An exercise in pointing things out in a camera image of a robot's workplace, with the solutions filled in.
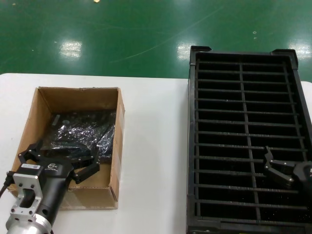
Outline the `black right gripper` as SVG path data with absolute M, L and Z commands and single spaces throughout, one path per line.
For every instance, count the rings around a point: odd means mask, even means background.
M 312 188 L 312 163 L 275 160 L 268 146 L 265 147 L 264 175 L 284 188 L 291 188 L 293 178 L 282 172 L 292 172 L 302 189 Z

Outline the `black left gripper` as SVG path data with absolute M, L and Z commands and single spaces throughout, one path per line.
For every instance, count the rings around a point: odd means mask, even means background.
M 55 222 L 63 198 L 69 188 L 70 181 L 80 184 L 100 170 L 98 150 L 94 143 L 90 146 L 78 141 L 70 142 L 70 161 L 66 159 L 47 158 L 41 155 L 43 141 L 30 144 L 19 153 L 20 164 L 34 162 L 43 167 L 43 198 L 37 214 L 46 218 L 49 223 Z

